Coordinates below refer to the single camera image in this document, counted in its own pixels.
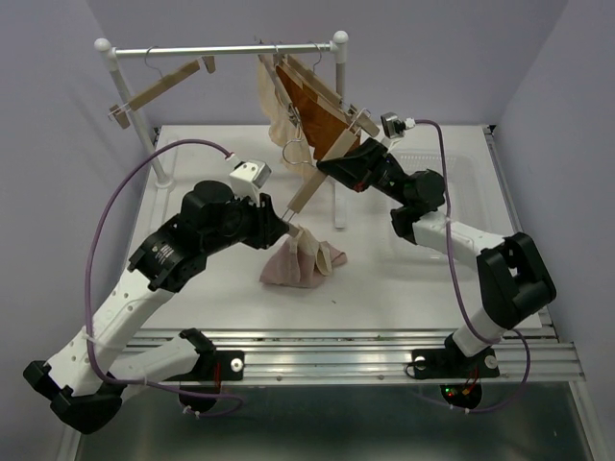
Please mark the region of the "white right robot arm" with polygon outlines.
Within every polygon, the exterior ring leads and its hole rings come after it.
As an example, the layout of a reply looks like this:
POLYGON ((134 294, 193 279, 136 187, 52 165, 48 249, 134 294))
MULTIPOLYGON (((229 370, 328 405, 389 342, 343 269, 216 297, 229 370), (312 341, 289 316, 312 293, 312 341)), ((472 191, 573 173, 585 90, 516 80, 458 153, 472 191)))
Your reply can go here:
POLYGON ((445 255, 451 271, 461 263, 477 272, 481 306, 464 317, 463 326, 443 350, 448 372, 465 374, 476 365, 480 352, 555 299, 552 277, 529 235, 501 236, 440 211, 448 202, 447 182, 440 173, 430 169, 406 173, 373 138, 342 158, 318 161, 317 168, 355 192, 373 187, 398 202, 399 207, 390 212, 398 237, 445 255))

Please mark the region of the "pink underwear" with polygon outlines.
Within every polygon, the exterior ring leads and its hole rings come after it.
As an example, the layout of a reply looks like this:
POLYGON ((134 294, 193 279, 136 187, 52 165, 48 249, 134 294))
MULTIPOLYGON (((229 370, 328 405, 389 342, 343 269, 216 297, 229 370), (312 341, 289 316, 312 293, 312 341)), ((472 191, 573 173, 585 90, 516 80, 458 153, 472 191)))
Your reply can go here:
POLYGON ((344 252, 298 227, 265 263, 259 281, 267 285, 316 288, 333 270, 347 263, 344 252))

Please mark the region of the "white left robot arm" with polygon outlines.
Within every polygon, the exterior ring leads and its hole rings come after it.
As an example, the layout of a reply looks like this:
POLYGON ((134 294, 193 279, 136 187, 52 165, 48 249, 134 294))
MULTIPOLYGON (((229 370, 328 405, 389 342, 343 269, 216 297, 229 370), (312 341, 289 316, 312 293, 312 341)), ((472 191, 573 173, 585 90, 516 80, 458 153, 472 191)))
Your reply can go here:
POLYGON ((83 329, 49 359, 32 361, 24 378, 82 434, 104 427, 141 388, 162 389, 169 378, 213 381, 205 393, 176 390, 190 412, 211 410, 222 398, 220 380, 242 378, 232 366, 242 352, 218 352, 199 329, 188 328, 130 360, 120 354, 160 307, 205 271, 209 256, 235 244, 268 249, 288 231, 269 195, 239 197, 222 182, 197 183, 180 211, 135 250, 109 297, 86 312, 83 329))

